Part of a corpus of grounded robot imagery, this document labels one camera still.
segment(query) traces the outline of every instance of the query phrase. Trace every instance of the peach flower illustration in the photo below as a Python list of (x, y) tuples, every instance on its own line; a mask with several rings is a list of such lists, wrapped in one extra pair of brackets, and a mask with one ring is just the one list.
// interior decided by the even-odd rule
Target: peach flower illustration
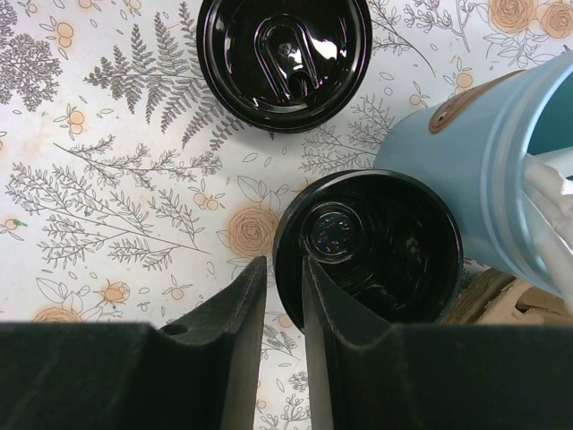
[(573, 31), (573, 8), (569, 3), (540, 4), (536, 15), (543, 31), (554, 39), (566, 38)]
[(81, 323), (81, 318), (73, 310), (50, 307), (34, 316), (32, 321), (36, 323)]
[(210, 211), (216, 211), (219, 207), (225, 209), (225, 206), (223, 206), (217, 200), (218, 198), (224, 195), (225, 195), (224, 193), (220, 193), (215, 196), (211, 195), (210, 197), (208, 197), (205, 193), (196, 193), (193, 197), (193, 201), (195, 202), (195, 204), (197, 204), (197, 206), (199, 206), (199, 209), (203, 211), (205, 211), (206, 209), (209, 209)]
[(492, 25), (508, 34), (527, 29), (535, 17), (534, 0), (489, 0), (489, 6)]
[(117, 303), (125, 303), (129, 298), (130, 289), (124, 282), (114, 282), (110, 284), (107, 282), (107, 287), (101, 291), (97, 291), (102, 296), (102, 302), (115, 305)]
[(192, 287), (193, 284), (179, 285), (175, 276), (171, 275), (171, 283), (173, 287), (169, 287), (162, 294), (170, 294), (174, 300), (181, 300), (185, 296), (184, 289)]
[(231, 250), (242, 257), (269, 255), (277, 225), (272, 211), (250, 207), (237, 212), (229, 221)]

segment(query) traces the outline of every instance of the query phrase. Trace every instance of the floral tablecloth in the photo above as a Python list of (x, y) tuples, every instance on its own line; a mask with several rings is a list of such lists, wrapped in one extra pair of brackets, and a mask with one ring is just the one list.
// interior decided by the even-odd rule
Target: floral tablecloth
[[(0, 0), (0, 319), (168, 323), (269, 255), (312, 180), (371, 167), (401, 117), (573, 41), (569, 2), (368, 2), (354, 100), (279, 135), (206, 88), (199, 1)], [(255, 428), (308, 427), (304, 338), (269, 266)]]

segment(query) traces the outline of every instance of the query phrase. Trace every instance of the black tumbler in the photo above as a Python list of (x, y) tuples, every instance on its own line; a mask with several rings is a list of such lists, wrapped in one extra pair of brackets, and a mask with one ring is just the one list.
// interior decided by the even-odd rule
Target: black tumbler
[(301, 331), (306, 255), (390, 323), (438, 320), (458, 292), (464, 262), (458, 227), (440, 197), (386, 170), (325, 176), (286, 209), (274, 268), (282, 303)]
[(201, 70), (246, 123), (280, 133), (312, 129), (355, 94), (372, 50), (366, 0), (204, 0)]

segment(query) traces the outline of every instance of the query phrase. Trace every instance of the leaf sketch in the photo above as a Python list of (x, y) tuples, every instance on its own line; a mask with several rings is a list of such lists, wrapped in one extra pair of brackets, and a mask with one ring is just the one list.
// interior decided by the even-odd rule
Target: leaf sketch
[(298, 372), (288, 378), (288, 383), (291, 384), (294, 390), (304, 392), (308, 389), (308, 374), (306, 372)]
[(256, 181), (248, 176), (238, 176), (237, 183), (243, 192), (244, 196), (251, 202), (259, 203), (264, 199), (267, 192), (267, 186), (263, 181)]
[(135, 181), (135, 186), (155, 190), (152, 184), (151, 175), (167, 175), (177, 182), (194, 182), (196, 175), (193, 171), (200, 170), (203, 175), (214, 175), (223, 165), (219, 156), (211, 151), (206, 151), (199, 157), (191, 157), (189, 164), (182, 161), (177, 162), (180, 156), (175, 150), (164, 150), (161, 155), (150, 162), (150, 166), (145, 168), (143, 161), (150, 158), (150, 149), (143, 143), (139, 143), (132, 155), (122, 157), (101, 158), (106, 152), (114, 147), (115, 136), (109, 135), (106, 139), (100, 139), (95, 145), (85, 146), (79, 144), (70, 149), (66, 149), (57, 143), (55, 146), (74, 157), (82, 159), (87, 163), (84, 172), (92, 179), (98, 177), (98, 185), (111, 186), (116, 188), (120, 184), (120, 179), (130, 176)]
[(51, 279), (36, 278), (39, 290), (50, 302), (62, 303), (64, 297), (60, 294), (58, 283)]
[(321, 125), (310, 138), (305, 138), (301, 169), (321, 176), (350, 168), (372, 168), (373, 160), (394, 116), (389, 107), (383, 107), (383, 99), (375, 96), (361, 97), (352, 107), (356, 121), (348, 124), (347, 141), (342, 142), (336, 127)]
[(547, 35), (535, 35), (529, 30), (516, 36), (494, 33), (484, 36), (483, 39), (490, 42), (486, 56), (489, 55), (493, 46), (497, 46), (499, 47), (497, 56), (511, 60), (508, 66), (517, 63), (520, 69), (525, 69), (530, 62), (534, 65), (542, 65), (555, 57), (553, 54), (535, 54), (537, 49), (547, 39)]
[(148, 124), (156, 111), (161, 110), (160, 128), (167, 128), (179, 116), (191, 117), (182, 136), (183, 149), (195, 134), (207, 125), (212, 131), (211, 149), (218, 150), (233, 132), (244, 129), (244, 124), (228, 114), (218, 103), (205, 83), (197, 55), (196, 25), (187, 4), (180, 4), (179, 18), (184, 46), (166, 27), (161, 14), (154, 19), (156, 50), (148, 48), (140, 27), (133, 25), (131, 58), (113, 47), (111, 60), (102, 57), (84, 81), (101, 89), (109, 88), (113, 99), (125, 99), (135, 114), (135, 107), (145, 99), (145, 119)]
[(298, 345), (284, 331), (279, 332), (272, 325), (265, 324), (263, 334), (261, 360), (269, 358), (268, 351), (279, 351), (292, 358), (298, 359), (298, 357), (293, 354), (293, 350), (296, 349)]
[(218, 240), (223, 244), (224, 247), (230, 248), (231, 245), (229, 244), (229, 232), (228, 230), (220, 230), (217, 232)]
[(444, 10), (440, 15), (440, 11), (438, 10), (440, 7), (440, 0), (415, 0), (414, 7), (416, 8), (415, 11), (409, 4), (404, 8), (404, 12), (409, 16), (404, 19), (404, 22), (409, 28), (415, 24), (415, 26), (418, 29), (422, 29), (424, 33), (429, 33), (434, 27), (442, 30), (449, 30), (464, 40), (466, 50), (467, 52), (470, 52), (465, 28), (471, 13), (475, 9), (475, 3), (470, 3), (467, 0), (456, 0), (457, 28), (454, 28), (454, 21), (447, 10)]
[(303, 407), (304, 399), (296, 397), (292, 394), (290, 397), (286, 398), (286, 405), (283, 408), (283, 413), (280, 417), (277, 415), (266, 414), (264, 415), (261, 410), (261, 422), (264, 426), (261, 426), (261, 430), (287, 430), (293, 423), (302, 423), (304, 421), (310, 421), (311, 419), (311, 409), (309, 406)]
[[(76, 153), (88, 163), (93, 154), (105, 152), (110, 143), (110, 140), (102, 140), (95, 147), (77, 147)], [(155, 225), (148, 220), (150, 213), (124, 192), (111, 192), (111, 197), (98, 193), (95, 181), (78, 176), (69, 166), (53, 166), (48, 171), (32, 170), (20, 163), (13, 165), (13, 172), (6, 193), (30, 216), (49, 213), (42, 228), (48, 241), (40, 241), (38, 246), (45, 253), (44, 260), (54, 267), (58, 263), (65, 268), (67, 264), (85, 261), (86, 254), (94, 254), (104, 245), (108, 245), (107, 255), (113, 260), (139, 262), (148, 270), (167, 268), (175, 250), (205, 253), (195, 244), (195, 236), (202, 231), (196, 228), (199, 219), (192, 218), (192, 211), (179, 202), (179, 195), (173, 191), (153, 194), (155, 188), (151, 188), (150, 207), (157, 221), (169, 218), (173, 229), (185, 233), (183, 243), (154, 234)]]
[(374, 37), (372, 42), (372, 53), (376, 54), (376, 51), (379, 51), (380, 49), (384, 51), (391, 49), (394, 54), (398, 54), (400, 56), (403, 52), (412, 49), (424, 60), (428, 67), (430, 67), (430, 70), (432, 70), (432, 73), (435, 76), (436, 73), (434, 72), (432, 65), (422, 52), (420, 52), (417, 47), (412, 45), (412, 43), (406, 40), (403, 36), (398, 34), (396, 25), (400, 22), (402, 16), (397, 15), (398, 10), (396, 6), (392, 7), (391, 10), (388, 10), (387, 6), (389, 4), (389, 0), (367, 0), (367, 3), (371, 10), (372, 27), (374, 29), (383, 29), (387, 32), (385, 39), (381, 39), (378, 36)]
[(42, 101), (54, 101), (62, 74), (60, 61), (52, 57), (49, 44), (28, 34), (14, 37), (11, 26), (18, 17), (6, 0), (0, 0), (0, 103), (7, 105), (18, 94), (33, 112)]

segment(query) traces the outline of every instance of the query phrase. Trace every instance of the black lid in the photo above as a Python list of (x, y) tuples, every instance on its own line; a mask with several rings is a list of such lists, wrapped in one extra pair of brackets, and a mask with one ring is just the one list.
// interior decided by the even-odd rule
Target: black lid
[(325, 176), (286, 209), (273, 264), (280, 299), (301, 330), (306, 255), (391, 323), (436, 321), (458, 291), (464, 263), (446, 204), (412, 177), (385, 170)]
[(333, 117), (366, 72), (366, 0), (205, 0), (201, 69), (215, 96), (257, 127), (309, 130)]

